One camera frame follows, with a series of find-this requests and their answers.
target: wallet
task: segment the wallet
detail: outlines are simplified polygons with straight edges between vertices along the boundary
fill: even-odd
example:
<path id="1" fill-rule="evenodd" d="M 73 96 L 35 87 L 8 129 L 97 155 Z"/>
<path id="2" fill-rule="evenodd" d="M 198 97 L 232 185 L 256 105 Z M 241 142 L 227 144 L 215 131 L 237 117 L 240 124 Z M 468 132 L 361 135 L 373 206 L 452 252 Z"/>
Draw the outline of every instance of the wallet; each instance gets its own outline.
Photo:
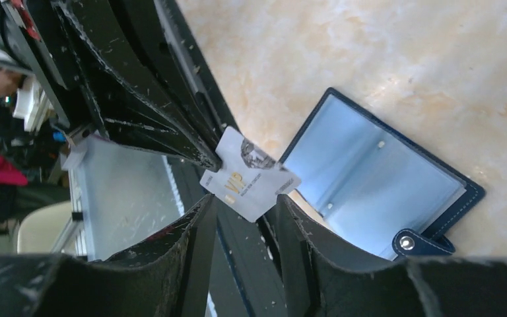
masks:
<path id="1" fill-rule="evenodd" d="M 444 236 L 485 190 L 333 88 L 280 161 L 347 242 L 388 260 L 451 255 Z"/>

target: marble table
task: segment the marble table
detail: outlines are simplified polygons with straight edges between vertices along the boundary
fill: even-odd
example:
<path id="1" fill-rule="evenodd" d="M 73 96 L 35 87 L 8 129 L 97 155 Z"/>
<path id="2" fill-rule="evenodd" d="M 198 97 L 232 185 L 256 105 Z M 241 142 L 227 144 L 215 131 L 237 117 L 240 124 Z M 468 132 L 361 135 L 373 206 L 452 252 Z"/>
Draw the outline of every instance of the marble table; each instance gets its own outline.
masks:
<path id="1" fill-rule="evenodd" d="M 458 255 L 507 256 L 507 0 L 178 3 L 247 138 L 280 157 L 335 87 L 486 189 Z"/>

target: white card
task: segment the white card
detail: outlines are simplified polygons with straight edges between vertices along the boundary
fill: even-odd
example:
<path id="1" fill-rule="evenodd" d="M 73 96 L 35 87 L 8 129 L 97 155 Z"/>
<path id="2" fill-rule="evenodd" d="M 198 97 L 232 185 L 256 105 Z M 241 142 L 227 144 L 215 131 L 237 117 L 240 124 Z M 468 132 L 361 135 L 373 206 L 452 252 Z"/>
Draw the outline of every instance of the white card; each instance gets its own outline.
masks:
<path id="1" fill-rule="evenodd" d="M 206 170 L 200 184 L 251 223 L 277 203 L 279 194 L 300 185 L 296 175 L 233 127 L 225 129 L 215 152 L 222 168 Z"/>

